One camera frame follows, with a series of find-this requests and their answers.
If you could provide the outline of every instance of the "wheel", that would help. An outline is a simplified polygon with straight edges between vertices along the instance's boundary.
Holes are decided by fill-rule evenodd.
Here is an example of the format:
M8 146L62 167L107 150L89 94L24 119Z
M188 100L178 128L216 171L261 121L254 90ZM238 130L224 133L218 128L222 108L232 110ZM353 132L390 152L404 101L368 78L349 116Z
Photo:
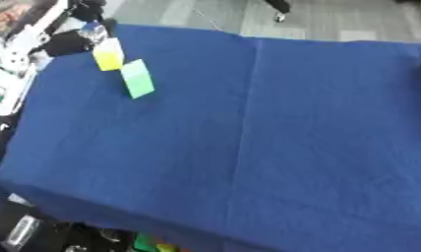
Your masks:
M274 21L277 23L282 23L285 21L285 14L282 13L276 13L276 16L274 16Z

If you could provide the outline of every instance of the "blue tablecloth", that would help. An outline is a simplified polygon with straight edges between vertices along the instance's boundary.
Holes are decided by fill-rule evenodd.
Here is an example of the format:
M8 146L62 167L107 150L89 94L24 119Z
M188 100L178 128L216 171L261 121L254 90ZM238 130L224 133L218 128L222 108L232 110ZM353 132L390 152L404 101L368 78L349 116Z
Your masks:
M196 251L421 252L421 45L120 26L156 92L89 54L40 75L0 184Z

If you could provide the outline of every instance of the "floor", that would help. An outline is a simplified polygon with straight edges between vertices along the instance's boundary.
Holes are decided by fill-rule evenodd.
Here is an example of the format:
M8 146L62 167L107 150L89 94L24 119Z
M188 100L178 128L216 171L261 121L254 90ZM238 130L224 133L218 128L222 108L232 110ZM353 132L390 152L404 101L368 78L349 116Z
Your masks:
M247 36L421 42L421 11L392 0L290 0L282 24L262 0L114 0L107 16L124 24L174 26Z

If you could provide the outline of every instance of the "block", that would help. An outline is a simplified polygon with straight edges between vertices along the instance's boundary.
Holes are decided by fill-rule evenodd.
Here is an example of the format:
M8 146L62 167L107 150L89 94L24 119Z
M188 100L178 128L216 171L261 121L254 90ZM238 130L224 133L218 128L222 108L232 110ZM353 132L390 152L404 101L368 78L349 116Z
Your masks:
M117 37L112 37L97 45L92 51L101 71L119 70L123 66L125 54Z
M158 252L175 252L175 246L172 244L157 244Z
M147 95L155 90L150 72L142 59L125 64L120 71L132 98Z

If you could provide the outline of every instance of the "cable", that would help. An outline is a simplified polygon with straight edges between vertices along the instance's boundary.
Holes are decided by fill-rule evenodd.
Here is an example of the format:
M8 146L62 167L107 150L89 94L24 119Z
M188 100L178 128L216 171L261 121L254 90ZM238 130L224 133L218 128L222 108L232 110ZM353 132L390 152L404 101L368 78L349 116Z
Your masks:
M211 19L209 19L203 12L201 12L201 11L199 11L199 10L197 10L196 8L193 8L192 9L195 13L197 13L198 15L200 15L200 16L202 16L205 20L207 20L211 25L212 25L212 27L215 29L215 30L217 30L217 31L220 31L220 32L223 32L223 30L221 29L221 28L219 28L217 25L216 25L216 23L213 21L213 20L211 20Z

